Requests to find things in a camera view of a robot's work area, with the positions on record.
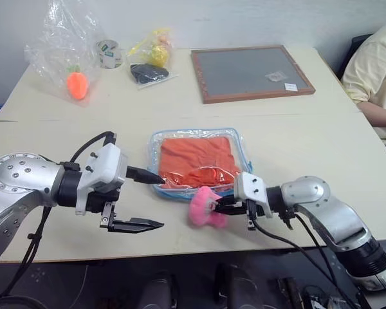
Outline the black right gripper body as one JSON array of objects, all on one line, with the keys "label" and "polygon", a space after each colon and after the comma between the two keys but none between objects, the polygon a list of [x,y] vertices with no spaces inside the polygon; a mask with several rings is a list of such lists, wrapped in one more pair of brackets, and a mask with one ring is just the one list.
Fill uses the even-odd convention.
[{"label": "black right gripper body", "polygon": [[241,203],[241,206],[234,207],[234,216],[245,214],[248,217],[259,217],[265,215],[262,205],[259,205],[257,200],[239,197],[237,194],[234,195],[234,199],[236,203]]}]

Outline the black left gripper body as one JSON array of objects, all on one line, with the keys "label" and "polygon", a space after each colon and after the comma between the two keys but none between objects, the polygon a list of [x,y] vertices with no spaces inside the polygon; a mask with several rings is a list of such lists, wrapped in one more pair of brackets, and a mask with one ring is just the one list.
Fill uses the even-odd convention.
[{"label": "black left gripper body", "polygon": [[100,214],[100,228],[115,231],[114,220],[116,217],[115,204],[120,196],[120,188],[109,192],[91,192],[87,196],[86,211]]}]

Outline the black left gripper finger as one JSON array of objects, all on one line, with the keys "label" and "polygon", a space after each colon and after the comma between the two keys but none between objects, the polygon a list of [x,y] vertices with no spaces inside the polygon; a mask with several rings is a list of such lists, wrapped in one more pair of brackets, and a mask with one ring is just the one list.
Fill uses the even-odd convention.
[{"label": "black left gripper finger", "polygon": [[128,165],[126,171],[126,178],[130,178],[135,182],[145,183],[145,184],[164,184],[165,180],[146,169],[141,169],[138,167],[133,167]]},{"label": "black left gripper finger", "polygon": [[109,232],[118,232],[126,234],[139,234],[155,229],[162,228],[163,223],[148,220],[143,218],[131,218],[130,220],[113,220],[108,223],[107,230]]}]

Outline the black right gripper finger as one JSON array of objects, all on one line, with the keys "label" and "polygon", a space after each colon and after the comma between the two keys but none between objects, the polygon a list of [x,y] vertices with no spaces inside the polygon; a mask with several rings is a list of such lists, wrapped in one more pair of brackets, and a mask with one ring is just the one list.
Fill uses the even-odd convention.
[{"label": "black right gripper finger", "polygon": [[223,196],[213,202],[214,208],[223,207],[240,207],[241,201],[237,200],[234,196]]},{"label": "black right gripper finger", "polygon": [[245,207],[234,207],[232,205],[216,205],[213,211],[227,216],[243,215],[247,213]]}]

